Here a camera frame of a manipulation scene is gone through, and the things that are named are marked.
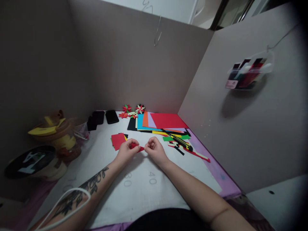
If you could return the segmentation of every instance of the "left hand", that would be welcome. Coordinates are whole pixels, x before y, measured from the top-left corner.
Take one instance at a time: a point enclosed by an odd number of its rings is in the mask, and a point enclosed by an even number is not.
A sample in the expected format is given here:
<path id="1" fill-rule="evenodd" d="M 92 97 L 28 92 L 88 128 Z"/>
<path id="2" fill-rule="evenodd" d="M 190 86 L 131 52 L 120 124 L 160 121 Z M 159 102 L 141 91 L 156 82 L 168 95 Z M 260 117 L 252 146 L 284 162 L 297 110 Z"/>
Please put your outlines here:
<path id="1" fill-rule="evenodd" d="M 132 143 L 135 143 L 138 146 L 131 149 Z M 137 152 L 139 152 L 139 150 L 140 150 L 139 142 L 134 139 L 129 139 L 121 144 L 115 160 L 119 161 L 119 163 L 121 163 L 122 165 L 126 165 L 134 157 L 134 155 Z"/>

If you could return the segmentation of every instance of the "orange paper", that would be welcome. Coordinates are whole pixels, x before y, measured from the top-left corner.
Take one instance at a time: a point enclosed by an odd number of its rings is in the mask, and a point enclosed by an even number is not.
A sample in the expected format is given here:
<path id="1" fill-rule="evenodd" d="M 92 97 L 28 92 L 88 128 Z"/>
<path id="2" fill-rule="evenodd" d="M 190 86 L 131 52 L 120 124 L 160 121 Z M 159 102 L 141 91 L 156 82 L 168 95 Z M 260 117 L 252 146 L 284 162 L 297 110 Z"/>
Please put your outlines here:
<path id="1" fill-rule="evenodd" d="M 143 122 L 142 122 L 143 127 L 149 127 L 149 118 L 148 118 L 148 112 L 145 111 L 143 113 Z"/>

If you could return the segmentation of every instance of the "blue paper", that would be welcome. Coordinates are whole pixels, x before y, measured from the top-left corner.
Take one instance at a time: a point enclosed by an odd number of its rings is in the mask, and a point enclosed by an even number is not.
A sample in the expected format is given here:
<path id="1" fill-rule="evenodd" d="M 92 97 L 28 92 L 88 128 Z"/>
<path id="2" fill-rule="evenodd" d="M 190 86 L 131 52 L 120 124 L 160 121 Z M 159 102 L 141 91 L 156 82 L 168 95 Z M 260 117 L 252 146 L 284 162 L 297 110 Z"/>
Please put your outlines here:
<path id="1" fill-rule="evenodd" d="M 161 129 L 157 129 L 157 128 L 148 128 L 148 127 L 143 127 L 142 126 L 143 123 L 143 114 L 139 114 L 138 115 L 138 120 L 137 120 L 137 130 L 150 130 L 150 131 L 159 131 L 162 132 Z"/>

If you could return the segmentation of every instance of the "round black lid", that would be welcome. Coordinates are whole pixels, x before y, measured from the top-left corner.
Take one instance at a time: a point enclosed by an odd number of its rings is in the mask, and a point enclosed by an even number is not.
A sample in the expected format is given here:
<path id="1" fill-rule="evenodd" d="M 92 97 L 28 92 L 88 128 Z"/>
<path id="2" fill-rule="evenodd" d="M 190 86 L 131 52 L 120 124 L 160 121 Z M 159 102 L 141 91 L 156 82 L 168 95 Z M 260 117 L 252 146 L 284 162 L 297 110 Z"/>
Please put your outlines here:
<path id="1" fill-rule="evenodd" d="M 18 179 L 35 174 L 45 168 L 56 156 L 53 146 L 44 145 L 33 148 L 17 157 L 5 168 L 5 176 Z"/>

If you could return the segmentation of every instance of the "pen holder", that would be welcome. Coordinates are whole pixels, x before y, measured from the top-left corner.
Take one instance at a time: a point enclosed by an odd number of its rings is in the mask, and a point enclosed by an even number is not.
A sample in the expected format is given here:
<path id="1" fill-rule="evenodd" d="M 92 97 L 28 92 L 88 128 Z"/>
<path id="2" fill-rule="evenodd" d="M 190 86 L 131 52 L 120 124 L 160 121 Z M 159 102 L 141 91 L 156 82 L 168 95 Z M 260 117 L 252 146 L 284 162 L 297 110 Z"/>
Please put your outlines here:
<path id="1" fill-rule="evenodd" d="M 273 51 L 263 51 L 253 55 L 250 60 L 238 68 L 228 71 L 228 80 L 225 88 L 235 90 L 252 90 L 262 79 L 264 74 L 273 70 L 275 56 Z"/>

